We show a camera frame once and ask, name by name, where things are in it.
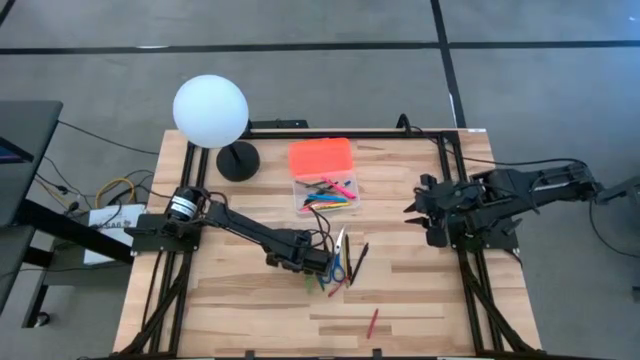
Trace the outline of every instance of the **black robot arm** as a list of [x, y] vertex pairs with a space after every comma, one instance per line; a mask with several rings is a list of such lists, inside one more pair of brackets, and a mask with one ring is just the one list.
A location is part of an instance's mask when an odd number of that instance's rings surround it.
[[[203, 226], [212, 226], [260, 245], [267, 254], [267, 265], [282, 265], [286, 270], [305, 274], [327, 274], [333, 260], [332, 249], [324, 242], [328, 234], [317, 230], [271, 229], [229, 209], [224, 195], [216, 193], [223, 196], [223, 203], [212, 200], [212, 194], [197, 187], [178, 188], [164, 214], [141, 215], [138, 225], [144, 225], [125, 231], [134, 237], [134, 244], [142, 237], [186, 243], [194, 235], [199, 236]], [[313, 244], [312, 235], [316, 233], [322, 235], [323, 241]]]
[[517, 248], [514, 234], [520, 220], [511, 217], [555, 201], [596, 201], [634, 194], [640, 178], [611, 189], [595, 181], [580, 162], [567, 166], [523, 172], [496, 169], [471, 176], [468, 181], [438, 181], [421, 177], [415, 202], [405, 212], [426, 217], [407, 220], [427, 229], [427, 243], [445, 247], [460, 245], [473, 251], [479, 247]]

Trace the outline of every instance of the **gray floor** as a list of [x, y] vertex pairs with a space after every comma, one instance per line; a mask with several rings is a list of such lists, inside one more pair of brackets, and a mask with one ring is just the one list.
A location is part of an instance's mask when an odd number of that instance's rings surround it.
[[[634, 1], [441, 2], [451, 41], [640, 40]], [[434, 41], [433, 24], [426, 0], [17, 0], [0, 29], [0, 47]], [[489, 130], [497, 159], [578, 157], [608, 185], [640, 172], [640, 49], [452, 53], [468, 126]], [[236, 82], [255, 120], [387, 127], [406, 112], [416, 125], [453, 125], [437, 50], [0, 56], [0, 98], [62, 100], [63, 120], [157, 149], [163, 130], [174, 126], [176, 89], [202, 73]], [[56, 132], [48, 156], [86, 192], [155, 165], [151, 156], [66, 128]], [[57, 180], [47, 164], [41, 172]], [[40, 189], [31, 196], [57, 206]], [[543, 346], [637, 358], [640, 305], [630, 288], [640, 284], [640, 262], [600, 244], [586, 211], [584, 204], [548, 206], [541, 216], [524, 216], [519, 231]], [[611, 243], [640, 254], [640, 224], [626, 202], [597, 208], [596, 221]], [[0, 358], [107, 354], [126, 284], [56, 289], [45, 302], [56, 314], [51, 326], [19, 329], [36, 276], [20, 275], [0, 318]]]

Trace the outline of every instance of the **wooden tabletop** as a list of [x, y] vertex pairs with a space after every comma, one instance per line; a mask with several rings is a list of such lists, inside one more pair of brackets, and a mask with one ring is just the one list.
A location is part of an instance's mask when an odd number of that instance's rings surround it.
[[[465, 156], [493, 159], [487, 133], [460, 130], [460, 138]], [[299, 217], [293, 207], [287, 162], [293, 141], [252, 141], [261, 167], [241, 183], [222, 178], [215, 166], [217, 151], [212, 150], [206, 188], [225, 193], [233, 210], [267, 226], [316, 228], [313, 217]], [[186, 145], [178, 131], [165, 133], [155, 192], [171, 194], [178, 186]], [[327, 213], [327, 218], [334, 235], [347, 226], [354, 266], [369, 243], [355, 284], [331, 298], [317, 284], [308, 294], [304, 275], [265, 265], [259, 246], [223, 230], [204, 229], [191, 268], [179, 356], [244, 356], [245, 350], [255, 350], [257, 356], [370, 356], [374, 348], [397, 356], [474, 354], [456, 254], [427, 246], [424, 229], [403, 223], [415, 217], [402, 210], [413, 201], [419, 176], [442, 178], [437, 147], [423, 139], [360, 139], [352, 140], [351, 148], [361, 206]], [[491, 165], [467, 161], [466, 168], [474, 174]], [[152, 196], [149, 209], [162, 212], [166, 202]], [[496, 305], [526, 342], [539, 347], [519, 264], [502, 251], [485, 254]], [[135, 260], [115, 351], [140, 329], [155, 258], [144, 254]], [[179, 264], [176, 261], [174, 274]], [[378, 320], [367, 339], [375, 309]], [[485, 347], [491, 348], [486, 316], [482, 306], [479, 309]], [[167, 319], [172, 318], [173, 311], [168, 314]], [[170, 324], [164, 322], [161, 349], [167, 347]]]

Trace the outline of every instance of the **white sphere lamp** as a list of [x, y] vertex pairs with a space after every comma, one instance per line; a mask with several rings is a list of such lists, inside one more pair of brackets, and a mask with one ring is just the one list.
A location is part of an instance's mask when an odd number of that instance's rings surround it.
[[217, 75], [200, 75], [184, 83], [173, 100], [178, 129], [197, 146], [222, 148], [218, 170], [230, 181], [252, 177], [260, 167], [256, 148], [236, 141], [247, 128], [249, 107], [242, 91]]

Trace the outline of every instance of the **black lamp base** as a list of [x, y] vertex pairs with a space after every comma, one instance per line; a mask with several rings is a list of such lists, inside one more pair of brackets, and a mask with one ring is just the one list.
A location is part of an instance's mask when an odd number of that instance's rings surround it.
[[216, 158], [220, 174], [229, 181], [245, 181], [260, 168], [260, 155], [255, 146], [236, 141], [220, 149]]

